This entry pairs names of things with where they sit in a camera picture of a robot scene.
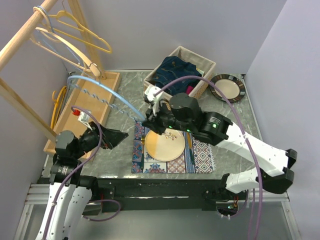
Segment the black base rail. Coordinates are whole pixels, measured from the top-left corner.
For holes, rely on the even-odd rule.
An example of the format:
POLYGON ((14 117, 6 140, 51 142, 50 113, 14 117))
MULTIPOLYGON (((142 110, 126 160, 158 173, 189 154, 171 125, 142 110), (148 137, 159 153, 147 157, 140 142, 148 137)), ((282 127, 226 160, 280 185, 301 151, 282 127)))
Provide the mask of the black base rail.
POLYGON ((217 202, 246 198, 244 191, 228 192, 213 179, 99 178, 97 182, 100 196, 118 201, 123 211, 215 211, 217 202))

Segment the wicker basket with liner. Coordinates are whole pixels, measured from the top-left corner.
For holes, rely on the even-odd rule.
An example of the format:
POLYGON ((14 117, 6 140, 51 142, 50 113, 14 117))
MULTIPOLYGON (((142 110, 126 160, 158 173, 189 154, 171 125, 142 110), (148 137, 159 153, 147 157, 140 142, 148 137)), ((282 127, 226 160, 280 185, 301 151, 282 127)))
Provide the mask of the wicker basket with liner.
POLYGON ((158 101, 159 106, 156 115, 153 112, 152 106, 146 111, 146 119, 150 121, 166 118, 171 113, 173 113, 178 120, 181 120, 183 116, 195 116, 195 114, 191 113, 192 109, 195 109, 195 113, 198 114, 200 112, 200 107, 197 100, 209 85, 216 67, 216 63, 214 61, 211 61, 182 46, 178 46, 169 56, 177 57, 184 62, 194 64, 200 70, 204 71, 204 76, 200 78, 200 83, 195 86, 195 89, 192 90, 189 95, 179 93, 172 96, 164 91, 155 92, 158 88, 152 84, 152 78, 156 75, 156 70, 153 70, 143 81, 144 91, 147 93, 151 92, 157 96, 161 95, 161 98, 158 101))

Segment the pastel floral skirt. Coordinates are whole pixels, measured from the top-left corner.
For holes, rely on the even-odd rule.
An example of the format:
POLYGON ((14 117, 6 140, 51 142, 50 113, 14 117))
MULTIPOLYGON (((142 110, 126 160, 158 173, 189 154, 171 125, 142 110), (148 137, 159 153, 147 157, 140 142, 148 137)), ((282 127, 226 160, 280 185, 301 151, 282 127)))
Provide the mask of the pastel floral skirt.
POLYGON ((203 71, 203 70, 201 70, 201 69, 199 69, 199 68, 196 68, 196 71, 199 73, 199 76, 200 76, 200 77, 204 77, 205 71, 203 71))

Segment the cream wooden hanger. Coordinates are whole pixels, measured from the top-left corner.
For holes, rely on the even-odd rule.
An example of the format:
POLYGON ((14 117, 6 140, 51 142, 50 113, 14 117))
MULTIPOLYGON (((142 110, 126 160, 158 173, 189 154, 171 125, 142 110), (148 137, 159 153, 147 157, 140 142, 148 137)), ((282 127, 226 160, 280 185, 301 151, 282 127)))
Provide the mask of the cream wooden hanger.
POLYGON ((43 27, 37 26, 35 28, 35 31, 37 31, 38 33, 41 33, 43 36, 45 36, 47 39, 51 40, 52 42, 63 44, 64 47, 67 50, 69 50, 70 53, 75 57, 75 59, 78 60, 78 62, 73 62, 65 57, 62 57, 59 53, 54 53, 53 50, 50 50, 46 47, 43 47, 36 40, 32 40, 33 43, 35 43, 36 45, 38 45, 39 47, 41 47, 43 49, 46 49, 48 52, 54 54, 55 56, 66 61, 67 63, 69 63, 75 67, 80 68, 82 71, 85 71, 87 73, 92 73, 95 77, 100 77, 102 75, 101 71, 96 66, 96 64, 93 63, 83 52, 81 52, 77 47, 75 47, 73 44, 68 42, 66 39, 64 39, 63 37, 57 35, 56 33, 54 33, 52 31, 49 17, 45 13, 45 9, 43 7, 34 6, 32 10, 34 13, 35 12, 40 13, 43 16, 43 18, 46 20, 46 22, 49 24, 48 28, 43 28, 43 27))

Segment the patterned placemat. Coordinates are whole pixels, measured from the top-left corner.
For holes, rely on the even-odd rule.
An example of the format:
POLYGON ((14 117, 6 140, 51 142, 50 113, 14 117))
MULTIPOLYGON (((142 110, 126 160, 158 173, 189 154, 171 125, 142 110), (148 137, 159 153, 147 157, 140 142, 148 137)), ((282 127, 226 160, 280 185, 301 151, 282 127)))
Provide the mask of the patterned placemat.
POLYGON ((185 140, 184 151, 175 160, 168 162, 155 160, 144 147, 144 170, 141 172, 141 137, 146 136, 148 132, 149 129, 142 126, 140 122, 135 123, 131 167, 133 174, 209 174, 214 172, 215 161, 211 145, 200 142, 193 136, 191 136, 191 139, 195 165, 192 165, 186 132, 182 132, 185 140))

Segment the orange plastic hanger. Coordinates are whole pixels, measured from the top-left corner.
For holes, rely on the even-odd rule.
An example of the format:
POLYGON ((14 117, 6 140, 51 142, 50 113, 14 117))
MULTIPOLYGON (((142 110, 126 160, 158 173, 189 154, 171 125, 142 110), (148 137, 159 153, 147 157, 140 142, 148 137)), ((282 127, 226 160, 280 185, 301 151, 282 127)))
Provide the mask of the orange plastic hanger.
POLYGON ((54 129, 55 125, 57 124, 66 93, 67 93, 66 85, 61 88, 57 96, 56 96, 56 91, 53 91, 52 93, 51 99, 53 101, 53 111, 52 111, 52 116, 50 121, 51 129, 54 129))

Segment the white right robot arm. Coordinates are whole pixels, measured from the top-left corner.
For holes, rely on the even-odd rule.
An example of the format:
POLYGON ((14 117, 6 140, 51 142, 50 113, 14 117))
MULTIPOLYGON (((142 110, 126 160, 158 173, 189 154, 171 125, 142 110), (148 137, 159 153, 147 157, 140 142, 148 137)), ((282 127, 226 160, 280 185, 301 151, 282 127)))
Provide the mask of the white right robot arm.
POLYGON ((202 143, 258 162, 258 169, 224 174, 218 188, 222 198, 228 200, 244 190, 258 187, 282 194, 293 184, 295 174, 291 167, 297 160, 295 150, 278 149, 242 132, 229 118, 214 111, 202 111, 198 101, 186 93, 171 97, 169 104, 163 102, 161 93, 145 92, 144 100, 150 106, 142 125, 155 133, 161 135, 169 129, 183 131, 202 143))

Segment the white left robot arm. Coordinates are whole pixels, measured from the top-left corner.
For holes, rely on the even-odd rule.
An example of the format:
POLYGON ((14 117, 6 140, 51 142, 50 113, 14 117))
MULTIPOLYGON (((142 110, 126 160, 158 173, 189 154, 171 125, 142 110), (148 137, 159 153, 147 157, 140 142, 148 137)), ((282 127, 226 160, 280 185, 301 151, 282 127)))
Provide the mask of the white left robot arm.
POLYGON ((50 169, 49 196, 38 240, 70 240, 89 201, 99 201, 100 189, 94 176, 81 175, 80 160, 91 150, 118 146, 128 133, 105 128, 94 121, 80 137, 64 130, 55 139, 55 155, 50 169))

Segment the aluminium frame rail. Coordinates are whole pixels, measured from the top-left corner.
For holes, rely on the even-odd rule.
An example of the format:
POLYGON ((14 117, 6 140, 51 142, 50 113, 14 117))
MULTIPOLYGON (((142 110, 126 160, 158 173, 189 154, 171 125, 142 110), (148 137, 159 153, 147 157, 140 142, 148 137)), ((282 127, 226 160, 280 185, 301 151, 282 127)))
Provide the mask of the aluminium frame rail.
MULTIPOLYGON (((210 191, 205 189, 200 193, 170 194, 169 191, 190 190, 190 183, 186 181, 178 182, 165 181, 163 179, 153 182, 143 179, 134 180, 133 186, 125 184, 122 179, 113 178, 106 185, 101 185, 104 197, 114 199, 121 203, 124 211, 138 210, 173 210, 173 209, 199 209, 213 211, 218 204, 230 204, 233 199, 219 200, 209 198, 210 191)), ((32 211, 36 205, 46 205, 49 199, 48 184, 31 184, 24 201, 22 215, 14 236, 16 240, 25 238, 32 211)))

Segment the yellow cream dinner plate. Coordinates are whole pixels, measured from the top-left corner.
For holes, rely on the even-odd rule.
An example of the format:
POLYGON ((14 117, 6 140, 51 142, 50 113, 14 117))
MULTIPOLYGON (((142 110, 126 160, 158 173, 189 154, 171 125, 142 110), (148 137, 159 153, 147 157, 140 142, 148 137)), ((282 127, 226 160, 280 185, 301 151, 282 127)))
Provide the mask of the yellow cream dinner plate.
POLYGON ((149 130, 145 136, 144 146, 153 159, 170 162, 184 152, 186 143, 181 131, 167 128, 161 135, 149 130))

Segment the magenta pleated skirt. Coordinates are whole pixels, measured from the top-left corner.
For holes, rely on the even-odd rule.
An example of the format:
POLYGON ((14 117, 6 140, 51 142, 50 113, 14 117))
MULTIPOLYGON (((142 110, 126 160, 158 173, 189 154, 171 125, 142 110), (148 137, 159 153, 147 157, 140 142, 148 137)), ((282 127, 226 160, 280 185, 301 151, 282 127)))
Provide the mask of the magenta pleated skirt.
POLYGON ((186 94, 189 95, 193 91, 194 87, 189 85, 186 89, 186 94))

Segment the striped rim dark plate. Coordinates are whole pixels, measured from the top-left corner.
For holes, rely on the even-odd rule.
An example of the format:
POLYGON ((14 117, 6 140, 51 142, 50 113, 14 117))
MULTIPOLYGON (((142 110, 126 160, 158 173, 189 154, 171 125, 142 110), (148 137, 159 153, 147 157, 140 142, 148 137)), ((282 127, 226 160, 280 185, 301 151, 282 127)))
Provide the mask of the striped rim dark plate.
POLYGON ((211 82, 219 88, 230 103, 239 102, 246 95, 244 83, 234 75, 218 74, 211 79, 211 82))

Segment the yellow plastic hanger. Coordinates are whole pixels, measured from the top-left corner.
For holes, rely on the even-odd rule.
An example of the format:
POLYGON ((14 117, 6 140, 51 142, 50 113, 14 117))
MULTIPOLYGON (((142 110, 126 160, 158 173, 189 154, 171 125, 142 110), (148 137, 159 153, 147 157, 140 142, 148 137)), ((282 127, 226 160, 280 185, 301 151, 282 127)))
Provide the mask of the yellow plastic hanger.
POLYGON ((66 11, 66 10, 60 10, 60 11, 57 12, 57 14, 49 14, 49 15, 48 15, 48 18, 49 18, 49 19, 56 19, 58 23, 61 23, 61 24, 65 25, 65 26, 68 26, 68 27, 70 27, 70 28, 72 28, 72 29, 78 30, 78 31, 79 31, 80 33, 82 33, 82 34, 85 34, 85 33, 86 33, 86 34, 88 34, 89 36, 96 38, 97 40, 99 40, 100 42, 102 42, 102 43, 106 46, 106 48, 102 48, 102 47, 100 47, 100 46, 98 46, 98 45, 95 45, 95 44, 93 44, 93 43, 90 43, 90 42, 87 41, 87 40, 80 39, 80 38, 78 38, 78 37, 76 37, 76 36, 73 36, 73 35, 67 33, 67 32, 61 31, 61 30, 59 30, 59 29, 57 29, 57 28, 53 28, 53 30, 54 30, 55 32, 60 33, 60 34, 63 34, 63 35, 65 35, 65 36, 68 36, 68 37, 70 37, 70 38, 72 38, 72 39, 75 39, 75 40, 77 40, 77 41, 79 41, 79 42, 82 42, 82 43, 84 43, 84 44, 87 44, 87 45, 89 45, 89 46, 91 46, 91 47, 94 47, 94 48, 96 48, 96 49, 104 52, 104 53, 111 54, 111 53, 113 52, 112 47, 110 46, 110 44, 109 44, 107 41, 105 41, 103 38, 99 37, 97 34, 95 34, 95 33, 92 32, 91 30, 89 30, 87 27, 85 27, 83 24, 81 24, 81 23, 80 23, 71 13, 69 13, 68 11, 66 11), (66 23, 66 22, 62 21, 61 18, 68 18, 68 19, 72 20, 77 26, 73 26, 73 25, 71 25, 71 24, 69 24, 69 23, 66 23))

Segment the light blue wide hanger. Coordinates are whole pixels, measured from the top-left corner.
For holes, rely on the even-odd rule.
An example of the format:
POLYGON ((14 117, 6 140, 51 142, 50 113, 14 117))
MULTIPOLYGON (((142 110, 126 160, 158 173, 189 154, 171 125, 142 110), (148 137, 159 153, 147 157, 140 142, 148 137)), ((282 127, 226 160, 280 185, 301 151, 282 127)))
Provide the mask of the light blue wide hanger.
POLYGON ((108 107, 111 107, 112 109, 116 109, 118 112, 127 115, 129 118, 135 121, 142 122, 146 119, 146 117, 123 96, 118 94, 115 90, 111 89, 110 87, 107 87, 106 85, 98 82, 97 80, 94 80, 87 76, 72 75, 67 78, 67 83, 73 86, 75 89, 80 90, 81 92, 89 95, 97 101, 107 105, 108 107), (73 80, 84 80, 93 84, 94 87, 102 89, 102 91, 104 92, 104 97, 102 97, 102 95, 99 96, 97 93, 94 92, 94 90, 89 90, 88 87, 80 86, 80 83, 76 83, 73 80), (134 113, 134 115, 114 104, 113 99, 118 99, 120 102, 122 102, 122 104, 127 106, 127 108, 129 108, 132 111, 132 113, 134 113))

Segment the dark denim skirt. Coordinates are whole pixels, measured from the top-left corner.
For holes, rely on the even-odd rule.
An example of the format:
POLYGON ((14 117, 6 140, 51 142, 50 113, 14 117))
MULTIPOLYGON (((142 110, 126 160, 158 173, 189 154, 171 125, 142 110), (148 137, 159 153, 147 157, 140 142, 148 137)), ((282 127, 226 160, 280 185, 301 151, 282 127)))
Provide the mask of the dark denim skirt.
MULTIPOLYGON (((156 69, 152 81, 156 87, 161 89, 175 79, 185 76, 201 77, 202 74, 197 70, 196 65, 193 63, 183 61, 177 56, 167 56, 156 69)), ((165 92, 171 96, 179 93, 186 93, 188 87, 194 88, 198 83, 198 79, 184 79, 183 81, 179 81, 168 87, 165 92)))

